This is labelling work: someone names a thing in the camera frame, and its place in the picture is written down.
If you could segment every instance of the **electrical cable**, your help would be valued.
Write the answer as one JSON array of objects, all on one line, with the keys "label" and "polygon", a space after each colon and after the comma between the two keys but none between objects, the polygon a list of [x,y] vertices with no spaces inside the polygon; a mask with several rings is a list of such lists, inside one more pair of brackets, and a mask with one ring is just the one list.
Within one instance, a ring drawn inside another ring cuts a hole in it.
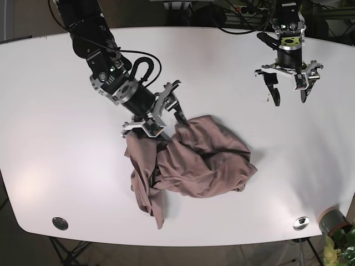
[{"label": "electrical cable", "polygon": [[354,25],[355,25],[355,22],[352,23],[352,24],[344,31],[344,33],[343,33],[342,35],[339,35],[339,36],[335,35],[334,32],[333,32],[330,28],[329,28],[329,30],[330,30],[331,33],[333,34],[333,37],[335,37],[335,38],[342,38],[342,37],[348,32],[348,30],[350,30],[351,27],[354,26]]},{"label": "electrical cable", "polygon": [[[315,2],[312,2],[312,1],[309,1],[309,2],[313,5],[313,7],[323,7],[323,8],[325,8],[325,9],[334,8],[334,7],[331,7],[331,6],[324,6],[324,5],[322,5],[322,4],[315,3]],[[306,9],[302,10],[302,12],[304,12],[304,11],[306,11],[306,10],[309,10],[309,9],[312,9],[313,7],[306,8]]]},{"label": "electrical cable", "polygon": [[252,16],[252,17],[248,18],[246,21],[249,21],[249,20],[251,20],[251,19],[255,18],[257,15],[258,15],[258,14],[255,14],[254,16]]},{"label": "electrical cable", "polygon": [[344,32],[342,35],[339,36],[339,38],[343,37],[343,36],[348,32],[348,30],[350,30],[350,28],[351,28],[352,26],[354,26],[354,25],[355,25],[355,22],[352,23],[352,24],[345,30],[345,32]]},{"label": "electrical cable", "polygon": [[[234,7],[234,5],[229,1],[229,0],[225,0],[233,9],[235,9],[235,7]],[[254,0],[252,1],[252,3],[250,4],[249,2],[249,5],[250,6],[253,6],[253,8],[250,8],[251,10],[253,10],[256,14],[262,14],[262,12],[260,12],[258,9],[257,9],[257,7],[255,7],[254,5],[253,5],[253,2],[254,2]],[[247,19],[245,19],[245,17],[238,11],[238,10],[235,10],[240,16],[241,16],[241,18],[244,20],[244,22],[246,22],[247,24],[248,24],[248,26],[251,28],[251,29],[253,29],[253,27],[247,22],[248,20]]]},{"label": "electrical cable", "polygon": [[[229,0],[225,0],[225,1],[226,1],[227,3],[229,3],[231,6],[233,6],[232,3],[231,3]],[[224,33],[228,33],[228,34],[232,34],[232,35],[244,35],[244,34],[249,34],[249,33],[255,32],[255,31],[259,30],[259,29],[266,29],[267,26],[268,26],[268,24],[269,24],[269,21],[272,19],[274,13],[275,13],[275,10],[272,11],[272,14],[269,12],[269,15],[267,16],[266,21],[265,21],[262,25],[259,25],[258,27],[253,28],[252,30],[248,30],[248,31],[246,31],[246,32],[229,32],[228,30],[225,30],[225,29],[223,29],[222,27],[220,27],[220,26],[217,24],[217,21],[214,19],[214,17],[211,16],[211,14],[210,14],[210,17],[211,17],[211,19],[213,20],[213,22],[215,23],[216,27],[217,27],[219,30],[223,31]]]},{"label": "electrical cable", "polygon": [[150,57],[153,57],[159,64],[159,72],[157,73],[157,75],[155,76],[155,78],[148,83],[147,85],[145,85],[145,87],[147,88],[149,85],[151,85],[154,81],[156,81],[158,79],[158,77],[160,76],[161,70],[163,69],[163,66],[161,65],[160,60],[153,54],[150,53],[146,53],[146,52],[141,52],[141,51],[134,51],[134,50],[119,50],[122,53],[132,53],[132,54],[144,54],[144,55],[148,55]]},{"label": "electrical cable", "polygon": [[[225,1],[233,6],[233,4],[229,0],[225,0]],[[254,11],[257,14],[262,15],[262,12],[260,10],[258,10],[253,4],[251,4],[248,0],[242,0],[242,1],[244,3],[246,3],[246,5],[248,6],[249,9],[251,9],[252,11]]]},{"label": "electrical cable", "polygon": [[229,11],[229,12],[231,12],[231,13],[237,15],[237,17],[240,18],[239,27],[243,27],[243,25],[244,25],[244,20],[243,20],[242,15],[241,15],[240,13],[237,13],[237,12],[235,12],[235,11],[233,11],[233,10],[228,9],[228,8],[223,8],[223,9],[224,9],[225,11]]},{"label": "electrical cable", "polygon": [[150,54],[150,53],[146,53],[146,52],[135,51],[135,50],[120,50],[119,47],[118,47],[118,48],[114,48],[114,47],[113,47],[113,48],[109,48],[109,47],[107,47],[107,46],[105,46],[105,45],[101,45],[101,44],[99,44],[99,43],[97,43],[97,42],[94,42],[93,40],[90,40],[90,39],[84,38],[84,37],[82,37],[82,36],[79,36],[79,35],[73,33],[70,29],[68,29],[68,28],[66,28],[65,26],[63,26],[63,25],[59,22],[59,20],[57,20],[57,18],[55,17],[55,15],[54,15],[54,13],[53,13],[52,6],[50,5],[50,0],[48,0],[48,8],[49,8],[50,14],[52,15],[52,18],[53,18],[53,20],[56,22],[56,24],[59,25],[62,29],[64,29],[66,32],[72,34],[73,36],[75,36],[75,37],[77,37],[77,38],[79,38],[79,39],[86,40],[86,41],[89,42],[89,43],[93,43],[93,44],[95,44],[95,45],[97,45],[97,46],[99,46],[99,47],[101,47],[101,48],[107,49],[107,50],[113,50],[113,51],[120,52],[120,53],[144,54],[144,55],[147,55],[147,56],[149,56],[149,57],[154,58],[154,59],[158,62],[158,64],[159,64],[159,71],[158,71],[156,77],[155,77],[148,85],[145,86],[146,88],[147,88],[149,85],[151,85],[153,82],[155,82],[155,81],[158,79],[158,77],[160,76],[161,71],[162,71],[162,69],[163,69],[163,66],[162,66],[160,60],[159,60],[155,55]]},{"label": "electrical cable", "polygon": [[256,7],[262,7],[264,5],[264,1],[262,1],[262,5],[260,6],[261,0],[259,0],[256,4]]}]

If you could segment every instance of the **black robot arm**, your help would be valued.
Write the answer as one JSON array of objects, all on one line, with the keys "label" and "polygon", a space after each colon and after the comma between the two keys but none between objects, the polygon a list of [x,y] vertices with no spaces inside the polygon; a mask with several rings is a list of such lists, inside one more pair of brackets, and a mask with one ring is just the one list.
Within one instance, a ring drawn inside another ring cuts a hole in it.
[{"label": "black robot arm", "polygon": [[[61,26],[70,33],[75,54],[86,59],[92,70],[90,81],[93,88],[115,105],[120,104],[133,113],[132,122],[123,125],[123,137],[130,130],[140,132],[141,137],[162,137],[161,133],[166,128],[161,119],[163,109],[174,109],[177,121],[186,122],[173,93],[179,82],[167,83],[162,93],[149,91],[143,82],[153,72],[153,60],[141,57],[132,65],[121,54],[97,0],[54,0],[54,3],[64,22]],[[142,63],[147,63],[148,70],[140,80],[136,80]]]},{"label": "black robot arm", "polygon": [[277,51],[275,63],[255,70],[255,75],[263,75],[276,106],[280,105],[280,94],[278,89],[274,88],[274,85],[278,84],[276,74],[292,80],[293,90],[301,92],[301,100],[304,103],[315,82],[320,79],[317,69],[323,68],[316,60],[310,64],[302,60],[306,23],[300,12],[300,5],[299,1],[277,0],[274,16],[270,21],[277,39],[265,32],[257,34],[260,40]]}]

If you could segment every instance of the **crumpled cloth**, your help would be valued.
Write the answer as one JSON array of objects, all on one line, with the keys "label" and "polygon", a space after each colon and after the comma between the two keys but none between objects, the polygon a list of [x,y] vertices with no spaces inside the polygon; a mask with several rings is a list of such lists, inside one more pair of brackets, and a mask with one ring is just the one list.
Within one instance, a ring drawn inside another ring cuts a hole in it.
[{"label": "crumpled cloth", "polygon": [[139,208],[155,217],[158,229],[164,223],[162,189],[208,198],[243,191],[257,171],[247,146],[211,116],[188,123],[176,125],[169,142],[139,139],[132,131],[126,135],[125,156],[134,166],[131,188]]}]

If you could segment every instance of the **cable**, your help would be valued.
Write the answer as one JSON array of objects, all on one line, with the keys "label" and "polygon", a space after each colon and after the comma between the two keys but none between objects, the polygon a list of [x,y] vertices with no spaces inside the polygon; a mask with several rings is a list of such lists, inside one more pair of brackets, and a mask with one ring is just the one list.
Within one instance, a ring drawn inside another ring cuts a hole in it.
[{"label": "cable", "polygon": [[84,37],[82,37],[82,36],[79,36],[79,35],[73,33],[70,29],[68,29],[68,28],[66,28],[65,26],[63,26],[63,25],[57,20],[57,18],[55,17],[55,15],[54,15],[54,13],[53,13],[52,6],[50,5],[50,0],[48,0],[48,8],[49,8],[50,14],[52,15],[52,18],[54,19],[54,21],[56,22],[56,24],[59,25],[62,29],[64,29],[66,32],[72,34],[73,36],[75,36],[75,37],[77,37],[77,38],[79,38],[79,39],[86,40],[86,41],[89,42],[89,43],[93,43],[93,44],[95,44],[95,45],[97,45],[97,46],[99,46],[99,47],[101,47],[101,48],[107,49],[107,50],[113,50],[113,51],[120,52],[120,53],[144,54],[144,55],[147,55],[147,56],[149,56],[149,57],[154,58],[154,59],[158,62],[158,64],[159,64],[159,72],[158,72],[158,74],[156,75],[156,77],[155,77],[147,86],[145,86],[146,88],[147,88],[149,85],[151,85],[153,82],[155,82],[155,81],[158,79],[158,77],[160,76],[160,73],[161,73],[161,71],[162,71],[162,69],[163,69],[163,66],[162,66],[160,60],[159,60],[155,55],[150,54],[150,53],[146,53],[146,52],[141,52],[141,51],[120,50],[120,48],[115,48],[115,47],[109,48],[109,47],[107,47],[107,46],[105,46],[105,45],[101,45],[101,44],[99,44],[99,43],[97,43],[97,42],[94,42],[93,40],[90,40],[90,39],[84,38]]},{"label": "cable", "polygon": [[242,15],[241,15],[240,13],[237,13],[237,12],[235,12],[235,11],[233,11],[233,10],[228,9],[228,8],[223,8],[223,9],[224,9],[225,11],[229,11],[229,12],[231,12],[231,13],[233,13],[233,14],[236,14],[237,17],[240,18],[239,27],[243,27],[243,25],[244,25],[244,20],[243,20]]},{"label": "cable", "polygon": [[252,17],[248,18],[246,21],[249,21],[249,20],[251,20],[251,19],[255,18],[257,15],[258,15],[258,14],[255,14],[254,16],[252,16]]},{"label": "cable", "polygon": [[334,32],[332,31],[331,28],[328,27],[328,29],[330,30],[330,32],[333,34],[334,37],[336,37],[336,35],[334,34]]},{"label": "cable", "polygon": [[339,36],[336,36],[336,35],[334,34],[334,32],[333,32],[330,28],[329,28],[329,30],[331,31],[331,33],[334,35],[335,38],[342,38],[342,37],[348,32],[348,30],[350,30],[351,27],[354,26],[354,25],[355,25],[355,22],[352,23],[352,24],[344,31],[344,33],[343,33],[342,35],[339,35]]},{"label": "cable", "polygon": [[[226,1],[233,9],[235,9],[234,5],[233,5],[229,0],[225,0],[225,1]],[[258,9],[257,9],[253,4],[249,4],[249,5],[253,6],[253,8],[251,8],[251,9],[254,10],[254,11],[256,11],[256,15],[257,15],[257,14],[262,14],[261,12],[258,11]],[[245,19],[245,17],[244,17],[238,10],[236,10],[236,9],[235,9],[235,12],[238,13],[238,15],[242,18],[242,20],[243,20],[244,22],[246,22],[246,23],[248,24],[248,26],[249,26],[251,29],[253,29],[253,27],[252,27],[252,26],[249,24],[249,22],[248,22],[249,19]]]},{"label": "cable", "polygon": [[[315,2],[312,2],[312,1],[309,1],[309,2],[313,5],[313,7],[323,7],[323,8],[325,8],[325,9],[334,8],[334,7],[331,7],[331,6],[324,6],[324,5],[322,5],[322,4],[315,3]],[[312,9],[313,7],[306,8],[306,9],[302,10],[302,12],[304,12],[304,11],[306,11],[306,10],[309,10],[309,9]]]},{"label": "cable", "polygon": [[221,27],[217,24],[217,21],[214,19],[213,16],[210,16],[210,17],[211,17],[211,19],[213,20],[213,22],[215,23],[216,28],[218,28],[219,30],[223,31],[224,33],[228,33],[228,34],[232,34],[232,35],[244,35],[244,34],[249,34],[249,33],[255,32],[255,31],[257,31],[257,30],[259,30],[259,29],[262,29],[262,28],[265,28],[265,29],[266,29],[266,27],[267,27],[267,25],[268,25],[268,23],[269,23],[269,21],[270,21],[270,19],[271,19],[271,16],[270,16],[270,14],[269,14],[269,16],[266,18],[266,21],[265,21],[264,24],[259,25],[258,27],[254,28],[254,29],[252,29],[252,30],[248,30],[248,31],[246,31],[246,32],[229,32],[228,30],[225,30],[225,29],[221,28]]},{"label": "cable", "polygon": [[345,30],[345,32],[344,32],[341,36],[339,36],[339,37],[340,37],[340,38],[343,37],[343,36],[348,32],[348,30],[350,30],[350,28],[351,28],[352,26],[354,26],[354,25],[355,25],[355,22],[352,23],[352,24]]},{"label": "cable", "polygon": [[158,79],[158,77],[160,76],[160,73],[163,69],[163,66],[161,65],[161,62],[160,60],[153,54],[149,54],[149,53],[146,53],[146,52],[141,52],[141,51],[134,51],[134,50],[119,50],[120,52],[122,53],[132,53],[132,54],[144,54],[144,55],[148,55],[150,57],[153,57],[159,64],[159,72],[158,74],[156,75],[156,77],[148,84],[146,85],[145,87],[147,88],[149,85],[151,85],[154,81],[156,81]]}]

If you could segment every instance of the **round hole cover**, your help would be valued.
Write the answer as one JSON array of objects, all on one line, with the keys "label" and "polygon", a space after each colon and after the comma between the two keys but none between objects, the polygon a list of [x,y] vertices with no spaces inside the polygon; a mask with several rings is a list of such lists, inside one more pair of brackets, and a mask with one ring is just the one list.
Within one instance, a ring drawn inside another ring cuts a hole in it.
[{"label": "round hole cover", "polygon": [[308,217],[301,217],[293,223],[293,228],[294,230],[299,231],[305,229],[309,223],[310,219],[308,219]]},{"label": "round hole cover", "polygon": [[52,219],[52,222],[53,222],[53,225],[59,230],[67,230],[68,229],[68,223],[63,218],[54,217]]}]

